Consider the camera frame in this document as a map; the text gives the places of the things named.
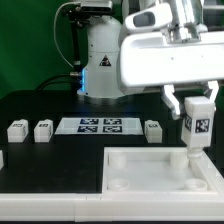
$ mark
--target white robot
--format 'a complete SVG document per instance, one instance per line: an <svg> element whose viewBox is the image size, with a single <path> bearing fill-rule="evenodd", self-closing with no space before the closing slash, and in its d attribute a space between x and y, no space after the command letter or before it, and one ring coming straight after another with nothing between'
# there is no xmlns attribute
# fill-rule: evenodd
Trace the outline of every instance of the white robot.
<svg viewBox="0 0 224 224"><path fill-rule="evenodd" d="M71 4L76 6L72 19L87 25L88 32L79 98L111 104L159 90L173 119L184 118L182 140L189 156L200 156L210 146L218 81L224 79L224 32L207 32L204 1L124 0L123 26L112 17L111 1ZM137 12L129 15L129 8ZM175 89L194 86L202 87L205 96L181 105Z"/></svg>
<svg viewBox="0 0 224 224"><path fill-rule="evenodd" d="M200 0L145 1L120 34L120 87L126 94L161 88L173 119L184 118L182 140L191 157L211 143L218 81L224 78L224 32L207 32ZM201 86L204 97L181 105L175 88Z"/></svg>

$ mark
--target white platform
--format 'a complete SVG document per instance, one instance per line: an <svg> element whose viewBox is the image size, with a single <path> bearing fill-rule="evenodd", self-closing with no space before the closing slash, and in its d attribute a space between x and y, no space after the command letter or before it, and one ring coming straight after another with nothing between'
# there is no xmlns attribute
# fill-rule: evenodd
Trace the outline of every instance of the white platform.
<svg viewBox="0 0 224 224"><path fill-rule="evenodd" d="M0 220L224 221L222 176L205 153L185 169L174 168L171 154L185 150L105 148L102 194L1 194ZM199 184L186 190L184 183L192 178L206 182L208 189L200 190ZM108 189L114 179L124 182L114 189L112 182Z"/></svg>

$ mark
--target white cube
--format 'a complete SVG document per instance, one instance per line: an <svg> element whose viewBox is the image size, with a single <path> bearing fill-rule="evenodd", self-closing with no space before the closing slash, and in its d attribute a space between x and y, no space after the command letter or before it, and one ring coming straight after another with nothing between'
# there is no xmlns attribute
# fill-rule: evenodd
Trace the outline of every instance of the white cube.
<svg viewBox="0 0 224 224"><path fill-rule="evenodd" d="M145 122L145 136L148 143L162 143L163 130L158 121Z"/></svg>
<svg viewBox="0 0 224 224"><path fill-rule="evenodd" d="M7 129L8 142L23 142L29 133L28 121L14 121Z"/></svg>
<svg viewBox="0 0 224 224"><path fill-rule="evenodd" d="M3 168L3 166L4 166L3 153L2 151L0 151L0 170Z"/></svg>
<svg viewBox="0 0 224 224"><path fill-rule="evenodd" d="M35 142L49 142L53 135L53 121L39 121L34 129Z"/></svg>
<svg viewBox="0 0 224 224"><path fill-rule="evenodd" d="M215 103L204 96L188 97L185 99L185 110L187 116L183 120L181 139L191 149L209 147Z"/></svg>

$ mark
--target black table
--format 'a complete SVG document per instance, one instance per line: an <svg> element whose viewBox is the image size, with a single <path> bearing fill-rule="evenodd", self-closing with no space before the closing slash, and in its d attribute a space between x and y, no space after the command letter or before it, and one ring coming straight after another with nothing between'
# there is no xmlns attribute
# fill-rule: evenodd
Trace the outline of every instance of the black table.
<svg viewBox="0 0 224 224"><path fill-rule="evenodd" d="M179 92L177 97L200 95ZM0 193L101 193L105 146L184 146L182 121L173 121L159 93L136 95L113 106L77 100L69 91L18 91L0 101L0 145L5 167L0 171ZM134 117L159 121L162 144L149 144L144 135L54 135L50 143L35 143L33 130L39 120L51 119L56 130L62 117ZM14 120L29 121L24 143L7 141ZM223 174L224 112L217 109L212 145L205 149Z"/></svg>

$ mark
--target wall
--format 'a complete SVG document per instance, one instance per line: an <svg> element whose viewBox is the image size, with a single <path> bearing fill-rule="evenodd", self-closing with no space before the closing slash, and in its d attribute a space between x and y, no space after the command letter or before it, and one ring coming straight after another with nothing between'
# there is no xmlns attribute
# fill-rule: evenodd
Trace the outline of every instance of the wall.
<svg viewBox="0 0 224 224"><path fill-rule="evenodd" d="M67 1L0 0L0 98L11 91L35 89L48 77L72 70L61 59L53 41L55 13ZM116 7L115 16L119 15L120 9ZM72 63L73 50L67 18L59 16L57 33L59 45ZM81 32L80 37L81 58L85 64L85 31Z"/></svg>

